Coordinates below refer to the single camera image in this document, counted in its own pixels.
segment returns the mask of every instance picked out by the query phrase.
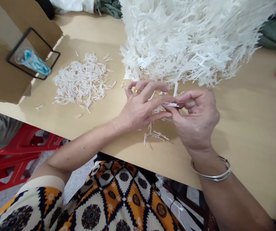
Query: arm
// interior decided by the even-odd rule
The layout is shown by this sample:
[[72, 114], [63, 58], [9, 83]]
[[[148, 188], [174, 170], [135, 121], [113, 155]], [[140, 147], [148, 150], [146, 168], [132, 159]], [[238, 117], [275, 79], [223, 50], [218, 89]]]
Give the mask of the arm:
[[[195, 168], [204, 175], [220, 175], [226, 165], [212, 148], [211, 135], [219, 122], [215, 96], [210, 90], [189, 91], [176, 97], [180, 108], [188, 110], [181, 116], [177, 109], [168, 108], [173, 115], [178, 135]], [[276, 230], [266, 211], [232, 173], [226, 180], [215, 182], [199, 176], [205, 200], [221, 231]]]
[[[134, 86], [141, 91], [140, 94], [132, 92]], [[169, 112], [152, 115], [152, 111], [164, 102], [174, 101], [172, 96], [157, 96], [148, 101], [155, 90], [168, 92], [169, 87], [166, 83], [152, 80], [129, 83], [125, 88], [127, 103], [117, 118], [61, 147], [39, 166], [30, 180], [44, 175], [54, 175], [67, 183], [74, 170], [87, 163], [109, 142], [125, 132], [171, 116]]]

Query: white fabric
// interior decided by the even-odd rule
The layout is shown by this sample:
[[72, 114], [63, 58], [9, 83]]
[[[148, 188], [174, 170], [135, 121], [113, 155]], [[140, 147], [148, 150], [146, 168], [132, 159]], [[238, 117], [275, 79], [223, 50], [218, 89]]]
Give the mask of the white fabric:
[[40, 176], [24, 184], [20, 188], [18, 193], [16, 193], [16, 195], [26, 190], [29, 190], [32, 188], [38, 188], [38, 187], [52, 187], [60, 190], [63, 193], [65, 184], [64, 184], [64, 181], [57, 176], [52, 176], [52, 175]]
[[93, 13], [94, 0], [50, 0], [51, 4], [67, 11]]

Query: gold ring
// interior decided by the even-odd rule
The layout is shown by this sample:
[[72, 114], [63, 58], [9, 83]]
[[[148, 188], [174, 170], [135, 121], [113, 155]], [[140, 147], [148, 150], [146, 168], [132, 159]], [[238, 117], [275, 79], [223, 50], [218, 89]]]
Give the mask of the gold ring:
[[134, 92], [136, 92], [137, 94], [141, 93], [141, 91], [137, 90], [136, 88], [135, 88]]

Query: hand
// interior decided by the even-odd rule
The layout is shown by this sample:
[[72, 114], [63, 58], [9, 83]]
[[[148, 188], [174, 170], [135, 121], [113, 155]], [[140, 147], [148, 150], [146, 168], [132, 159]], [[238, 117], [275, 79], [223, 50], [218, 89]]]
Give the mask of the hand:
[[[140, 90], [141, 93], [138, 94], [133, 92], [132, 87], [136, 87], [136, 89]], [[148, 101], [155, 90], [168, 92], [170, 89], [165, 82], [155, 82], [153, 80], [131, 82], [126, 85], [125, 93], [127, 96], [127, 103], [125, 104], [120, 115], [113, 120], [114, 125], [119, 131], [133, 131], [172, 115], [167, 111], [152, 114], [152, 111], [163, 103], [171, 103], [175, 101], [174, 97], [168, 95], [158, 95]]]
[[172, 113], [177, 133], [188, 152], [204, 152], [212, 149], [211, 135], [219, 122], [219, 112], [212, 90], [188, 91], [175, 98], [178, 109], [188, 110], [188, 115], [180, 115], [175, 107], [167, 107]]

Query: woman's left hand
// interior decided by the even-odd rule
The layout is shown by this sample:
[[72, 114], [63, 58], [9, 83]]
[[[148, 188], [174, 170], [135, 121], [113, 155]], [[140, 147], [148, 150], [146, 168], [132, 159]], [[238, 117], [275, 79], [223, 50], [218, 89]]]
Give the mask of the woman's left hand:
[[[139, 94], [133, 92], [132, 87], [141, 92]], [[149, 100], [155, 90], [168, 92], [170, 89], [165, 82], [155, 82], [153, 80], [131, 82], [126, 85], [127, 103], [120, 115], [112, 121], [120, 132], [137, 130], [157, 120], [172, 116], [167, 111], [152, 114], [152, 111], [163, 103], [171, 103], [175, 100], [174, 97], [169, 95], [158, 95]]]

